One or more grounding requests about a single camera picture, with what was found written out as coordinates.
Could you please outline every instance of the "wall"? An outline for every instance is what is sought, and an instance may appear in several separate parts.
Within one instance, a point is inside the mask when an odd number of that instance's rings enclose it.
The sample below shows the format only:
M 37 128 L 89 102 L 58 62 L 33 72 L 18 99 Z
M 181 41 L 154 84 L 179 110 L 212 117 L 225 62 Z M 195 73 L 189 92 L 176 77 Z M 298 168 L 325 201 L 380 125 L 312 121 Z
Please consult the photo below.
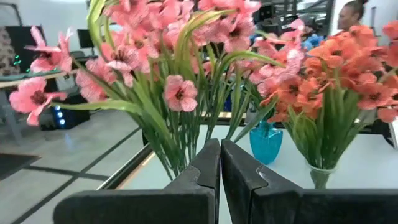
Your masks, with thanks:
M 331 31 L 334 35 L 339 30 L 337 29 L 338 14 L 343 6 L 350 0 L 335 0 L 335 5 L 332 11 Z M 362 18 L 362 24 L 371 25 L 371 9 L 376 6 L 376 16 L 374 20 L 374 27 L 377 35 L 381 35 L 380 44 L 388 43 L 388 38 L 383 35 L 382 28 L 388 22 L 398 19 L 398 1 L 397 0 L 369 0 L 365 5 L 365 13 Z
M 70 50 L 80 50 L 77 29 L 87 29 L 87 6 L 85 0 L 0 0 L 18 5 L 24 26 L 42 26 L 49 45 L 57 45 L 58 33 L 72 28 Z M 11 8 L 0 7 L 0 26 L 17 26 L 15 13 Z M 87 55 L 90 49 L 82 49 Z

